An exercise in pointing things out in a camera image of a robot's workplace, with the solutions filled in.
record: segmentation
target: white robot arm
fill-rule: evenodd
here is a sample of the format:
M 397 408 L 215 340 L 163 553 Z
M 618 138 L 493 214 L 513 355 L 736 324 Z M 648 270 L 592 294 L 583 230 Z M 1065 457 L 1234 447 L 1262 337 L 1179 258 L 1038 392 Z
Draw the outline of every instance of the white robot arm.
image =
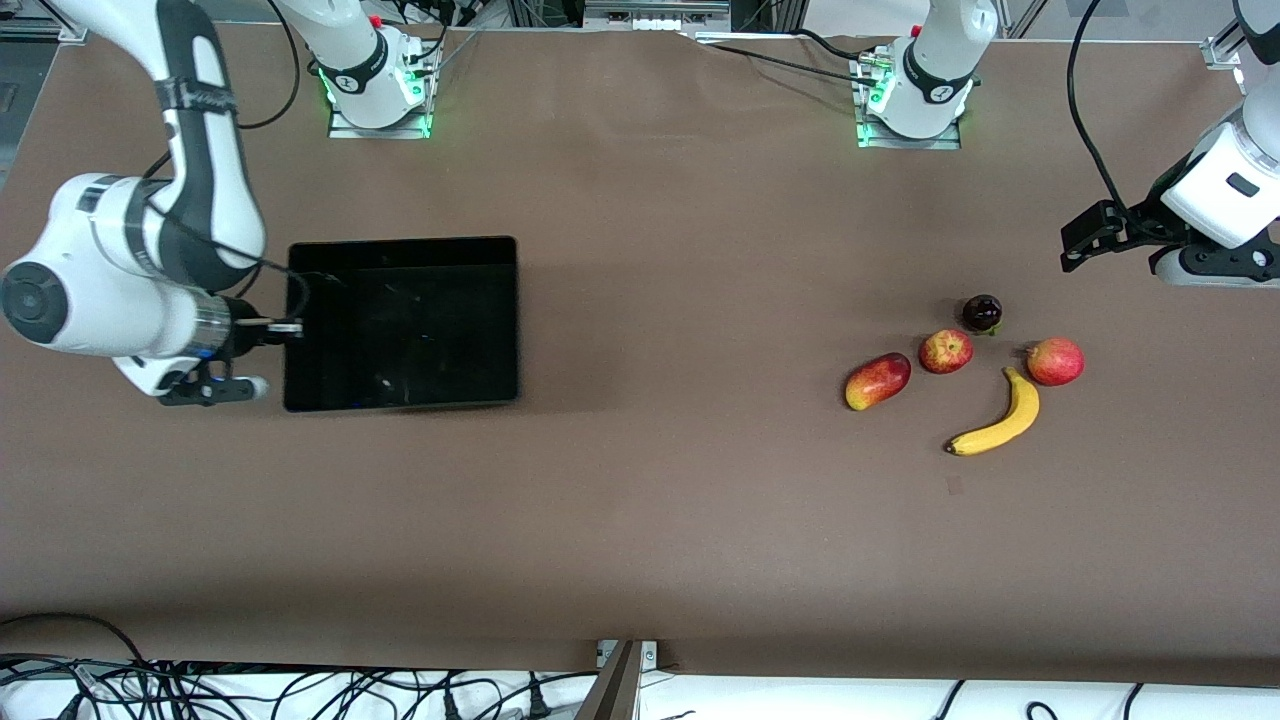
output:
M 407 55 L 420 41 L 374 28 L 358 0 L 282 1 L 348 120 L 383 127 L 421 102 L 406 82 L 421 67 Z M 257 378 L 212 386 L 207 373 L 210 360 L 275 341 L 252 306 L 215 295 L 261 263 L 266 238 L 212 22 L 191 0 L 54 4 L 151 77 L 174 177 L 92 173 L 64 183 L 35 247 L 0 281 L 5 319 L 44 347 L 113 357 L 161 402 L 260 397 Z
M 1062 228 L 1062 270 L 1160 246 L 1152 272 L 1172 284 L 1280 287 L 1280 3 L 1234 0 L 1248 40 L 1245 99 L 1210 127 L 1133 208 L 1103 200 Z
M 931 0 L 919 35 L 890 46 L 892 78 L 867 110 L 904 137 L 942 135 L 964 113 L 974 68 L 997 26 L 991 0 Z

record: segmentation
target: red apple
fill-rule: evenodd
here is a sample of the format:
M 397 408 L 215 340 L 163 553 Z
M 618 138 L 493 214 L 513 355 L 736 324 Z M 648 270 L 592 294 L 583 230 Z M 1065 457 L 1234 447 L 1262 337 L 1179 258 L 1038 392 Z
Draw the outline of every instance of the red apple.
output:
M 911 379 L 911 361 L 901 352 L 882 355 L 854 370 L 845 383 L 845 402 L 854 410 L 867 410 L 906 387 Z
M 1065 337 L 1051 337 L 1027 354 L 1027 372 L 1042 386 L 1065 386 L 1084 372 L 1084 352 Z
M 931 373 L 955 373 L 969 360 L 973 360 L 973 342 L 960 331 L 938 331 L 920 343 L 920 365 Z

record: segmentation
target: brown table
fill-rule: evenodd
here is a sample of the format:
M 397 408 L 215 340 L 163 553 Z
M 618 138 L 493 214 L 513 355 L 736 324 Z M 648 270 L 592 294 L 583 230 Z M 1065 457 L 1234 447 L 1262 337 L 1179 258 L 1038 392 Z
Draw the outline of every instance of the brown table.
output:
M 278 33 L 224 28 L 247 119 L 288 88 Z M 0 607 L 100 612 L 165 657 L 580 666 L 635 635 L 703 673 L 1274 682 L 1280 295 L 1167 287 L 1142 254 L 1059 272 L 1059 227 L 1103 193 L 1065 58 L 995 45 L 952 154 L 860 150 L 847 86 L 669 33 L 481 36 L 426 142 L 328 141 L 307 85 L 244 135 L 270 255 L 516 236 L 525 397 L 166 410 L 3 332 Z M 1091 45 L 1079 85 L 1130 200 L 1238 100 L 1189 45 Z M 59 53 L 4 258 L 68 177 L 147 167 L 152 105 L 113 46 Z M 978 292 L 1009 316 L 972 366 L 842 406 L 850 368 Z M 1084 378 L 1012 445 L 943 454 L 1052 334 Z M 6 646 L 122 652 L 42 630 Z

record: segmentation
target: brown tabletop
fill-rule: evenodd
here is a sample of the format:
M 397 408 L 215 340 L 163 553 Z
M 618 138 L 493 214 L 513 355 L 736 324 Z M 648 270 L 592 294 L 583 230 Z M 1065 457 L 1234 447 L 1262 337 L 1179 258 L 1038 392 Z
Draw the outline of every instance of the brown tabletop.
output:
M 279 28 L 223 42 L 265 117 Z M 1060 225 L 1103 195 L 1065 56 L 992 46 L 960 152 L 859 149 L 847 85 L 672 33 L 484 35 L 424 142 L 326 140 L 307 83 L 244 133 L 270 256 L 517 237 L 524 398 L 172 410 L 3 332 L 0 607 L 99 612 L 165 657 L 547 667 L 626 635 L 704 673 L 1274 682 L 1280 295 L 1167 287 L 1142 252 L 1059 270 Z M 1190 45 L 1089 45 L 1079 87 L 1130 201 L 1239 99 Z M 5 259 L 63 181 L 164 150 L 154 105 L 109 44 L 59 53 L 0 196 Z M 978 292 L 1007 319 L 970 366 L 844 407 L 852 366 Z M 279 311 L 282 283 L 251 299 Z M 943 454 L 1056 334 L 1085 375 L 1007 447 Z M 5 642 L 122 652 L 45 630 Z

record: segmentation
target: yellow banana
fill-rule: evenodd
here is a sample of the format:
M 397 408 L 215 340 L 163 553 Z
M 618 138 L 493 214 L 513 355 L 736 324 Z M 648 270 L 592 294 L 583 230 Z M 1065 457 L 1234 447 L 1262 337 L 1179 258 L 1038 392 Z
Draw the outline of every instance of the yellow banana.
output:
M 1012 368 L 1005 368 L 1009 378 L 1009 413 L 995 425 L 959 434 L 951 438 L 946 451 L 961 457 L 995 450 L 1027 432 L 1039 415 L 1039 391 Z

